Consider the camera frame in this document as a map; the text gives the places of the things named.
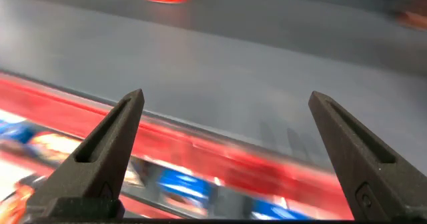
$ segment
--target colorful graphic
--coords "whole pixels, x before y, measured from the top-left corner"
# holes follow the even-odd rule
[[[257,220],[308,220],[309,217],[291,211],[286,203],[277,205],[267,201],[255,200],[252,209],[252,219]]]
[[[166,169],[158,184],[169,204],[206,215],[210,193],[207,181]]]
[[[32,152],[36,153],[38,158],[52,163],[53,165],[61,164],[81,143],[80,139],[65,136],[64,134],[42,131],[36,134],[28,143]],[[141,176],[135,171],[131,161],[127,166],[124,182],[144,187]]]

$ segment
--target gray surface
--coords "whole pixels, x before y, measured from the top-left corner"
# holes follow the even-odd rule
[[[232,189],[216,187],[209,201],[211,205],[208,218],[237,220],[249,219],[248,213],[251,211],[253,199]]]
[[[149,111],[330,166],[321,91],[427,173],[425,33],[306,0],[107,1],[0,0],[0,68],[113,101],[141,87]]]
[[[125,211],[125,215],[123,216],[123,218],[143,218],[141,215],[132,213],[130,211]]]

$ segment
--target red stripe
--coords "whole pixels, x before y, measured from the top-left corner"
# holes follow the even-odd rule
[[[10,79],[0,79],[0,109],[82,138],[109,111]],[[132,154],[186,167],[208,179],[217,177],[231,187],[282,196],[336,213],[343,219],[352,218],[334,175],[286,160],[260,157],[233,143],[215,143],[142,121]]]

